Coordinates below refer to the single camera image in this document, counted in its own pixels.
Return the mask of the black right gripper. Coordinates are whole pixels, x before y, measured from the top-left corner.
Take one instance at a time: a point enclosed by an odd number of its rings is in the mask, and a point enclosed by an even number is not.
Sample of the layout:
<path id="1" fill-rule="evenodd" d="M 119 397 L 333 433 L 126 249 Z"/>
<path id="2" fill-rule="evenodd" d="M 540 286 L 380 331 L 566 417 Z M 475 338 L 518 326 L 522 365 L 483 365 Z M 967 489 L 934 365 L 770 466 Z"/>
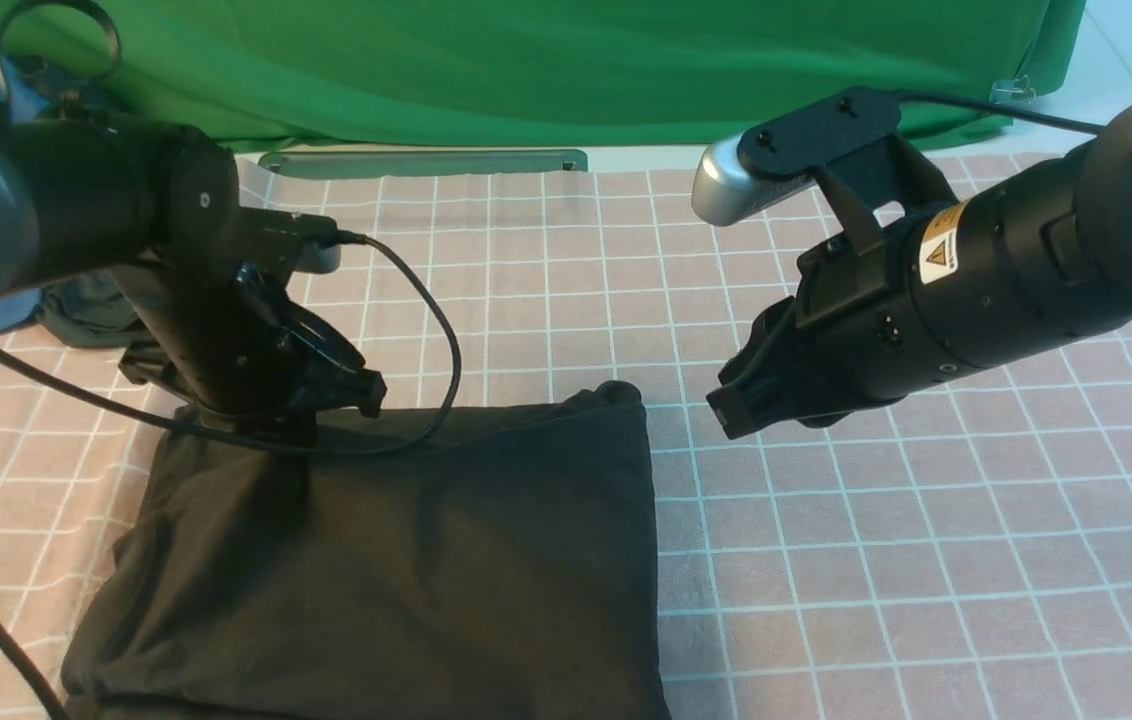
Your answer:
<path id="1" fill-rule="evenodd" d="M 722 432 L 740 439 L 772 425 L 831 427 L 846 415 L 887 408 L 947 379 L 947 352 L 915 305 L 918 225 L 889 225 L 881 254 L 854 258 L 885 288 L 851 301 L 837 286 L 837 258 L 808 254 L 796 295 L 767 307 L 744 346 L 718 372 L 706 401 Z"/>

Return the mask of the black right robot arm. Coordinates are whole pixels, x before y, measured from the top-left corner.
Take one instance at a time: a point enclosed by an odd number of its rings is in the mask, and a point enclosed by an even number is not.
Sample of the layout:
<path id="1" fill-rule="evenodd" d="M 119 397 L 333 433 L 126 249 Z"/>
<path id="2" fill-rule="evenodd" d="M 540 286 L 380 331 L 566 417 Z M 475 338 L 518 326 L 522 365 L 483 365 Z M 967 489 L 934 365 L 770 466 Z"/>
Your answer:
<path id="1" fill-rule="evenodd" d="M 904 102 L 1087 132 L 958 199 L 899 132 Z M 851 87 L 712 143 L 693 211 L 727 228 L 817 187 L 841 229 L 752 323 L 707 405 L 731 439 L 858 411 L 1120 329 L 1132 319 L 1132 106 L 1105 126 L 986 101 Z"/>

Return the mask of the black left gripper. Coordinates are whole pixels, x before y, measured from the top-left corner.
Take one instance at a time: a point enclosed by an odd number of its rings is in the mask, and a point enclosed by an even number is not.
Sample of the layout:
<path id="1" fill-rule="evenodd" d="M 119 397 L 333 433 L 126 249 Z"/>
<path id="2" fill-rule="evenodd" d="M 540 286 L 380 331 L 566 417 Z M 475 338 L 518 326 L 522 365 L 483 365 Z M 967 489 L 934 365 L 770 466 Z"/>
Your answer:
<path id="1" fill-rule="evenodd" d="M 293 274 L 278 278 L 243 259 L 218 272 L 158 259 L 114 266 L 113 281 L 151 334 L 125 351 L 123 377 L 183 400 L 205 427 L 259 439 L 307 445 L 327 411 L 379 418 L 383 375 L 295 305 Z"/>

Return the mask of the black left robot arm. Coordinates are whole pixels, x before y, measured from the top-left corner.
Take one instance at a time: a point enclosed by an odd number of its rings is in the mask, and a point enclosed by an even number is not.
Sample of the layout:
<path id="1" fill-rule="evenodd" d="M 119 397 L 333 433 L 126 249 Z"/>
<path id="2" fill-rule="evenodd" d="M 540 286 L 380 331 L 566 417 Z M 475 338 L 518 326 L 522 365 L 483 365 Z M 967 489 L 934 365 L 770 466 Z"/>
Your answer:
<path id="1" fill-rule="evenodd" d="M 147 332 L 123 377 L 213 428 L 295 439 L 325 411 L 378 415 L 381 374 L 288 295 L 293 273 L 332 271 L 345 233 L 246 208 L 238 182 L 187 126 L 109 111 L 0 126 L 0 299 L 105 272 Z"/>

